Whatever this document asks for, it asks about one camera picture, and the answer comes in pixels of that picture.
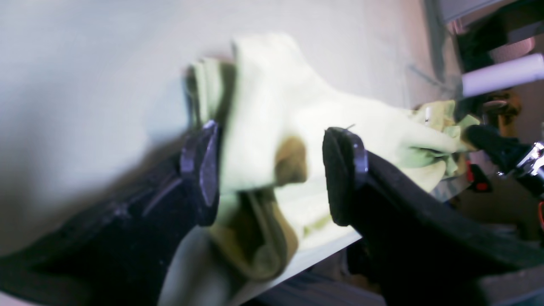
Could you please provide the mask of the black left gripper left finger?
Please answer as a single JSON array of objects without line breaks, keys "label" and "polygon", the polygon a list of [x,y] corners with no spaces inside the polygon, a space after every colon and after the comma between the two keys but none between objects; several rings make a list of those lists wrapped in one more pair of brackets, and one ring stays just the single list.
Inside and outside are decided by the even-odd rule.
[{"label": "black left gripper left finger", "polygon": [[182,240],[216,219],[220,125],[31,246],[1,258],[1,291],[45,306],[155,306]]}]

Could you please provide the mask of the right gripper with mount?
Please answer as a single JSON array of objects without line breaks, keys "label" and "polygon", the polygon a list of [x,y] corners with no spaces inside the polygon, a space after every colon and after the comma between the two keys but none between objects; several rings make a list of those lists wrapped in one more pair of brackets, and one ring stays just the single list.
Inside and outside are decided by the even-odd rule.
[{"label": "right gripper with mount", "polygon": [[501,137],[486,125],[471,125],[464,137],[478,150],[483,150],[505,176],[511,176],[538,199],[544,194],[544,145],[519,143]]}]

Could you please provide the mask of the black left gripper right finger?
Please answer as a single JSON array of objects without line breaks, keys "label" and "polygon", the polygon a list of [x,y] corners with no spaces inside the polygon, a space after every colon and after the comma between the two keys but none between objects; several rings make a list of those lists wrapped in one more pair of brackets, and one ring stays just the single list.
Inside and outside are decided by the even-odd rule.
[{"label": "black left gripper right finger", "polygon": [[542,306],[543,249],[463,217],[347,129],[322,151],[332,219],[362,235],[389,306]]}]

